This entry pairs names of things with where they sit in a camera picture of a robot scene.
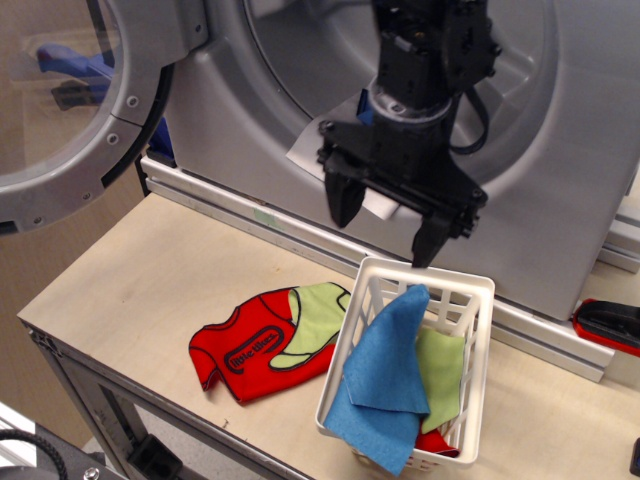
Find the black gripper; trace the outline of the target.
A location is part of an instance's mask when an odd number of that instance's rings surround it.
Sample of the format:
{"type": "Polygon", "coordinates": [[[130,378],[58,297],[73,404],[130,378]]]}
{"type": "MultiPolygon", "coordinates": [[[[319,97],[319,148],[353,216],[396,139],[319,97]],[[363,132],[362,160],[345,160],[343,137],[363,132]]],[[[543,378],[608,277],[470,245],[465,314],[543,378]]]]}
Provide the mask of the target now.
{"type": "Polygon", "coordinates": [[[318,161],[330,216],[346,227],[360,211],[366,189],[422,216],[412,243],[412,266],[426,268],[450,238],[468,237],[487,194],[454,161],[443,123],[373,125],[322,121],[318,161]]]}

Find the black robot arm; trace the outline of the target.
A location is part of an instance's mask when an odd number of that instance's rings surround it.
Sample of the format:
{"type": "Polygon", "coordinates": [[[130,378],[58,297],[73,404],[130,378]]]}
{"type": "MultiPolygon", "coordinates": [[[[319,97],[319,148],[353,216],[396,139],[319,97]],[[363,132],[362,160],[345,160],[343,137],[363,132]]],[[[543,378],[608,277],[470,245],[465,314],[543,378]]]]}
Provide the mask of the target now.
{"type": "Polygon", "coordinates": [[[346,227],[372,189],[422,217],[412,265],[427,267],[449,239],[469,236],[485,191],[455,155],[482,148],[489,115],[475,86],[501,53],[485,1],[377,1],[378,71],[368,88],[369,124],[325,120],[325,192],[346,227]]]}

